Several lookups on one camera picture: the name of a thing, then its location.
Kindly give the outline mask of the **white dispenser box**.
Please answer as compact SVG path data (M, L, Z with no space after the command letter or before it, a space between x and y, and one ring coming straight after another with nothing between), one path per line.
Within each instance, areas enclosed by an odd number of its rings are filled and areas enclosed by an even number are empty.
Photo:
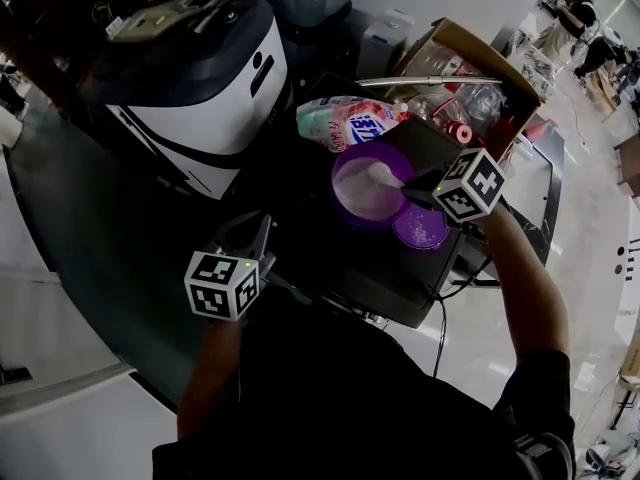
M364 31L356 67L357 79L382 78L403 55L415 18L398 9L388 9Z

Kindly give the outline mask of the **red spool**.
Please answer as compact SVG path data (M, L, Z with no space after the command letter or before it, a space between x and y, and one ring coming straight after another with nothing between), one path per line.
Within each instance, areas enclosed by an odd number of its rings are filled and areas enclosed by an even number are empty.
M450 121L446 126L446 132L460 144L468 144L473 138L472 128L460 121Z

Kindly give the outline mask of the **open cardboard box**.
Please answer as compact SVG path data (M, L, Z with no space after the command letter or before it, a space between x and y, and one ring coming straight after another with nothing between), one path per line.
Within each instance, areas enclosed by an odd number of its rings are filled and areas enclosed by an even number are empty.
M506 123L499 124L484 138L489 153L495 160L500 160L539 109L542 104L540 97L528 80L497 50L446 17L433 22L432 28L411 45L392 74L409 76L421 71L429 40L453 50L484 75L502 82L501 90L509 104Z

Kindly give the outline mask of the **white powder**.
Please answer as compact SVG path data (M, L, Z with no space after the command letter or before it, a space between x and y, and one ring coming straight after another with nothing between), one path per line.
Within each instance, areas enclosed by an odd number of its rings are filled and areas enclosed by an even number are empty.
M406 203L401 190L381 185L368 174L368 167L382 162L372 157L347 161L336 173L332 185L340 204L352 215L373 222L392 219Z

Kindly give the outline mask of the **purple plastic tub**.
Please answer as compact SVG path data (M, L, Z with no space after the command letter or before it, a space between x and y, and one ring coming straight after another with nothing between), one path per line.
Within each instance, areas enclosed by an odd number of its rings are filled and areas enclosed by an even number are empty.
M360 157L372 157L386 163L392 173L401 180L404 184L414 176L414 169L407 158L393 146L384 142L368 142L351 146L346 151L340 153L331 171L331 191L334 200L338 208L343 212L346 219L349 220L354 226L366 227L366 228L385 228L390 226L409 206L409 201L406 199L406 203L401 211L392 219L383 220L381 222L373 222L358 218L348 212L338 201L335 196L332 181L337 171L349 160L353 160Z

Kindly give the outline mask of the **person's black shirt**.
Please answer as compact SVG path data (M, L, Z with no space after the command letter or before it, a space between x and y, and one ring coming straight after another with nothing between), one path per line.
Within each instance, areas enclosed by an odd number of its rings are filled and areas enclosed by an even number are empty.
M380 329L271 288L250 309L230 393L153 450L153 480L530 480L516 442L546 436L566 448L542 475L567 480L569 365L536 354L486 406Z

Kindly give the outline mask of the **pink detergent refill bag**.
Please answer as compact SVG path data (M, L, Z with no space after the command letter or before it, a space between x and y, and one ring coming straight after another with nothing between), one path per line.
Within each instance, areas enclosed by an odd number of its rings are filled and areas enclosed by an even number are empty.
M406 103L357 96L320 98L296 109L299 135L334 153L377 139L409 117Z

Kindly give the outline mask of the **purple plastic lid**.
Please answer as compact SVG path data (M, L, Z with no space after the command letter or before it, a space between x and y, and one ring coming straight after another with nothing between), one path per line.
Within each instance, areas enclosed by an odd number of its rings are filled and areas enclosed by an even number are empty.
M427 210L413 203L394 221L392 228L404 244L417 250L438 249L449 234L441 211Z

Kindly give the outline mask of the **white and black appliance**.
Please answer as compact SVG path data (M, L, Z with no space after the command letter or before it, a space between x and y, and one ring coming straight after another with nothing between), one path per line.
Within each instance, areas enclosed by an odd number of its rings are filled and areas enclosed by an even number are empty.
M266 0L157 0L113 24L78 92L169 180L220 200L285 100L287 75Z

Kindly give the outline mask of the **black marble table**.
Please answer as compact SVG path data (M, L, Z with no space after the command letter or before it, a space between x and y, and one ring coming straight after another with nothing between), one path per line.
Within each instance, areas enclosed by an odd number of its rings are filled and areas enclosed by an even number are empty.
M537 130L535 140L519 135L501 162L506 176L503 196L540 261L546 263L559 212L565 141L556 125L538 114L527 126Z

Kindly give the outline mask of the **person's left forearm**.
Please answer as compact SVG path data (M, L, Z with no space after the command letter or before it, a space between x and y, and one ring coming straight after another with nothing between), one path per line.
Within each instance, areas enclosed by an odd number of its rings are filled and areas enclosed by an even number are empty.
M239 394L243 323L217 320L207 326L195 367L177 411L177 436L211 431L229 420Z

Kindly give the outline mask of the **silver metal tube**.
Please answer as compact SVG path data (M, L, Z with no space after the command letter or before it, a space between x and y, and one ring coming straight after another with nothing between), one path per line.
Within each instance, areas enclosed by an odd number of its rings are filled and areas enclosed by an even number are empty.
M445 84L501 84L502 81L487 77L475 76L424 76L424 77L387 77L376 79L357 80L356 83L362 87L395 87L405 85L425 85L438 86Z

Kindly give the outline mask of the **white plastic spoon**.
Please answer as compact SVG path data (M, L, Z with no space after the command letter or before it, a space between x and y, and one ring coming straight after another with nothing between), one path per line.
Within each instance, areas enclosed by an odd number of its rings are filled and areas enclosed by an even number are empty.
M398 190L404 187L404 183L399 180L391 171L389 166L383 162L374 162L368 167L369 176L377 183L389 186Z

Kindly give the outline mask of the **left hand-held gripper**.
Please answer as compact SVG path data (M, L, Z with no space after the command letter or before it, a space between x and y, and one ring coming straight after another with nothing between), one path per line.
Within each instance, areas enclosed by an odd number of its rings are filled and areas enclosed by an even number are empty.
M223 224L204 250L193 252L184 286L195 315L239 321L256 302L276 259L266 251L271 225L265 212L242 214Z

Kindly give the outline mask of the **person's right forearm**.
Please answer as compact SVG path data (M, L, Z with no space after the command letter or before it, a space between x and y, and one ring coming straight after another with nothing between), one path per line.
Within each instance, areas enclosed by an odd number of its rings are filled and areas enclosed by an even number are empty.
M498 203L475 221L495 266L515 354L569 352L568 314L559 289L509 209Z

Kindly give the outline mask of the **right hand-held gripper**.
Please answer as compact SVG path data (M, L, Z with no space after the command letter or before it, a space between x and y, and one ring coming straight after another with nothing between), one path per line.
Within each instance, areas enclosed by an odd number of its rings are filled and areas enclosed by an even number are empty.
M505 175L485 148L463 150L440 161L402 187L404 197L429 211L442 211L456 224L489 215L502 195Z

